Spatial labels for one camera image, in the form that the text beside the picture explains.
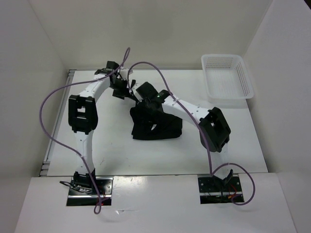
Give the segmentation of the black shorts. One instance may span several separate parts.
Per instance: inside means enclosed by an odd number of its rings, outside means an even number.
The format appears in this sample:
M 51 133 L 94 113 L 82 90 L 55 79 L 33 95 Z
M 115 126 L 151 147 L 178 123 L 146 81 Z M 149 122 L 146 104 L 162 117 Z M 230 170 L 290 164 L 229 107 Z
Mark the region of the black shorts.
M 161 111 L 150 111 L 135 105 L 130 109 L 134 140 L 155 141 L 179 138 L 182 135 L 182 119 Z

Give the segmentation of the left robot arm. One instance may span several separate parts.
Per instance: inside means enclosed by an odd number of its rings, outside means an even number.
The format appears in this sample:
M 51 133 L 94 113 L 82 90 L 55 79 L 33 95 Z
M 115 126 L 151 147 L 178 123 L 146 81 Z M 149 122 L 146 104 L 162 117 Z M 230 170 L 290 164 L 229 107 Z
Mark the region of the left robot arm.
M 78 95 L 69 97 L 69 125 L 77 143 L 77 151 L 82 162 L 78 165 L 71 186 L 79 192 L 94 193 L 97 188 L 95 166 L 92 159 L 93 133 L 98 125 L 96 102 L 108 88 L 120 98 L 131 98 L 127 74 L 131 71 L 108 61 L 105 68 L 94 73 L 94 79 Z

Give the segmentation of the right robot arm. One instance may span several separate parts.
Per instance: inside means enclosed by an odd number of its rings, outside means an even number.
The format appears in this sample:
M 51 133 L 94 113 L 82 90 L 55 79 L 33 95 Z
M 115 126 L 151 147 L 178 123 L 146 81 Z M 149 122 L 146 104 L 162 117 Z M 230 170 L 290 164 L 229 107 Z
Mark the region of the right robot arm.
M 131 87 L 133 95 L 147 109 L 178 117 L 195 127 L 199 131 L 202 146 L 207 150 L 209 172 L 213 186 L 224 191 L 230 186 L 233 172 L 215 176 L 212 172 L 211 153 L 220 153 L 229 142 L 231 129 L 222 113 L 214 107 L 212 109 L 202 108 L 181 100 L 170 90 L 158 92 L 149 82 L 135 84 Z

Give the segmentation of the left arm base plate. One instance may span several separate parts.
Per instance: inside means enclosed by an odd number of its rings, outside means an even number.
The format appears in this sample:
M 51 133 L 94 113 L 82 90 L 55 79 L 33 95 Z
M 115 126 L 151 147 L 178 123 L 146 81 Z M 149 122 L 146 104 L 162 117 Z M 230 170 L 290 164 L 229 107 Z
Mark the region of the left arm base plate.
M 101 206 L 111 206 L 113 178 L 97 177 L 95 182 L 102 199 Z M 95 188 L 84 188 L 80 185 L 75 185 L 73 178 L 70 183 L 62 183 L 69 187 L 66 206 L 95 206 L 98 203 L 99 198 Z

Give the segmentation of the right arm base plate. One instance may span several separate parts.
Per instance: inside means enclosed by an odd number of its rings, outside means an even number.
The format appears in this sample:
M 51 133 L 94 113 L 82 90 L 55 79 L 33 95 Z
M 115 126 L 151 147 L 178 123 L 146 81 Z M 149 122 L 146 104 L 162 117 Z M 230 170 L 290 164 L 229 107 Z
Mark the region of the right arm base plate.
M 234 175 L 226 184 L 218 177 L 198 176 L 201 204 L 244 203 L 240 179 Z

